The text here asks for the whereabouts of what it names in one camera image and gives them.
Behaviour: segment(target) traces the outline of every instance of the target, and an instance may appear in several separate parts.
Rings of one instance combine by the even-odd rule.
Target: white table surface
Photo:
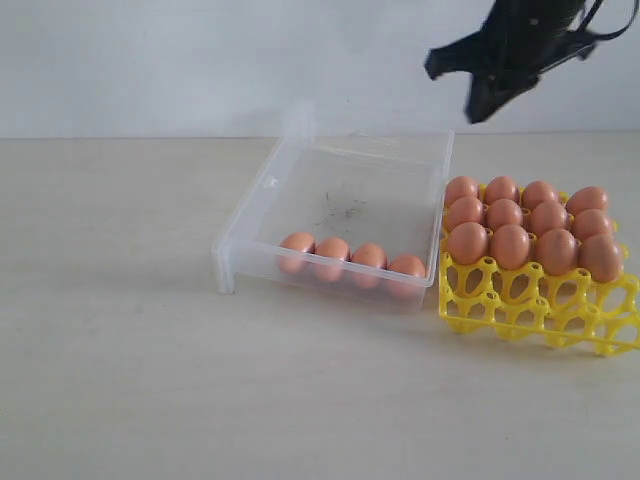
[[[640,352],[458,336],[433,298],[217,294],[211,241],[272,143],[0,141],[1,478],[637,472]],[[452,174],[602,185],[640,251],[639,156],[633,133],[459,136]]]

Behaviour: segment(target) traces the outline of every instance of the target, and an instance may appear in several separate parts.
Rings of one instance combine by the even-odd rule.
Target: yellow egg tray
[[[583,268],[553,277],[536,262],[514,271],[501,269],[491,257],[459,265],[444,252],[443,235],[439,313],[454,331],[488,327],[509,341],[537,334],[552,348],[590,342],[603,356],[640,349],[640,281],[635,275],[602,284]],[[623,250],[628,257],[628,249]]]

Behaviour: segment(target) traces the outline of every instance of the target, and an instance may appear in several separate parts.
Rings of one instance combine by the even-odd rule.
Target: clear plastic container
[[[367,132],[332,136],[347,125]],[[416,310],[433,284],[442,202],[453,132],[429,131],[404,111],[320,109],[302,102],[288,113],[284,134],[229,219],[212,253],[219,290],[235,291],[235,276],[249,275]],[[381,245],[391,262],[401,253],[419,256],[426,277],[412,277],[279,247],[289,234],[312,233],[360,245]],[[278,268],[282,257],[307,262],[297,275]],[[316,265],[342,268],[336,283],[323,283]],[[361,289],[355,274],[379,279]],[[404,295],[393,294],[400,287]]]

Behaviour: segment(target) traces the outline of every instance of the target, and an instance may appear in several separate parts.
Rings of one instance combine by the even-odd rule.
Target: white wall
[[[0,137],[276,133],[300,96],[420,108],[472,131],[640,129],[640,21],[543,78],[488,124],[468,76],[431,82],[428,48],[476,30],[491,0],[0,0]],[[594,26],[621,26],[632,0]]]

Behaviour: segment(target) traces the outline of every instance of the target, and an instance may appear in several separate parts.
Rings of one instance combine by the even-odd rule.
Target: egg carton
[[[568,195],[561,193],[566,203]],[[458,333],[491,328],[504,340],[541,335],[552,348],[590,342],[597,355],[612,356],[640,349],[640,314],[636,296],[640,280],[623,274],[599,283],[577,268],[563,276],[544,273],[529,262],[518,270],[501,269],[486,256],[460,265],[440,244],[439,314]],[[531,234],[535,243],[536,237]],[[625,258],[629,250],[622,245]]]

